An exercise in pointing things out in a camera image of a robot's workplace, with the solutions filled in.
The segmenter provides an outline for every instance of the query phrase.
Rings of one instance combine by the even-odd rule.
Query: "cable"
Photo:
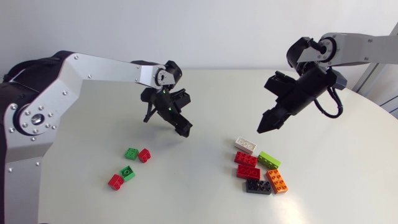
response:
[[[327,113],[322,106],[319,104],[318,100],[315,99],[314,103],[317,106],[318,110],[320,110],[325,116],[329,117],[329,118],[338,118],[342,113],[343,113],[343,104],[341,103],[340,98],[337,95],[336,89],[335,88],[330,88],[328,87],[328,93],[331,96],[332,99],[334,99],[334,101],[337,104],[337,109],[338,112],[336,115],[332,115],[330,113]]]

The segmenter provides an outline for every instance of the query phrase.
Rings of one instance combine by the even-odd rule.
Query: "white wall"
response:
[[[1,0],[0,74],[58,50],[182,68],[289,69],[286,51],[301,36],[388,35],[396,9],[396,0]],[[365,68],[339,70],[352,87]]]

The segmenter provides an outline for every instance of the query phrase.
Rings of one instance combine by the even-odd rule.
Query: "round table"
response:
[[[189,138],[157,114],[142,122],[144,86],[86,81],[44,156],[39,221],[397,223],[398,121],[345,89],[338,119],[311,104],[279,130],[258,134],[263,112],[275,106],[277,97],[264,88],[274,72],[183,71],[175,89],[191,96],[182,112],[193,124]],[[327,93],[319,101],[337,111]],[[264,151],[282,162],[288,192],[246,193],[246,180],[236,177],[238,136],[257,144],[253,156]],[[127,160],[129,147],[152,157]],[[114,191],[107,183],[126,166],[136,176]],[[264,179],[267,169],[257,167]]]

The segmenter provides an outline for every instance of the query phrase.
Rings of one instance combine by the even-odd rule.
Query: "green lego brick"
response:
[[[269,169],[278,169],[281,164],[280,161],[266,154],[265,152],[260,152],[257,161],[260,162],[262,165],[268,167]]]
[[[139,154],[138,149],[129,148],[129,149],[126,151],[126,153],[124,154],[124,157],[125,157],[126,159],[136,160],[138,154]]]
[[[133,178],[136,174],[132,171],[130,166],[126,166],[120,171],[120,174],[122,175],[123,180],[126,182]]]

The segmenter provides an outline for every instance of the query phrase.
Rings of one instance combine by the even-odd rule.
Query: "red lego brick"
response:
[[[254,167],[248,167],[244,165],[238,165],[238,169],[236,171],[236,176],[244,179],[260,179],[260,169]]]
[[[285,181],[278,170],[269,170],[267,171],[266,176],[271,183],[271,187],[275,194],[285,193],[288,190]]]
[[[150,152],[148,149],[143,149],[139,154],[138,158],[141,162],[147,162],[147,160],[150,158]]]
[[[108,182],[108,185],[111,186],[114,190],[119,190],[120,186],[124,183],[124,180],[121,176],[115,174],[112,179]]]
[[[249,167],[256,167],[257,158],[243,152],[236,152],[235,162]]]

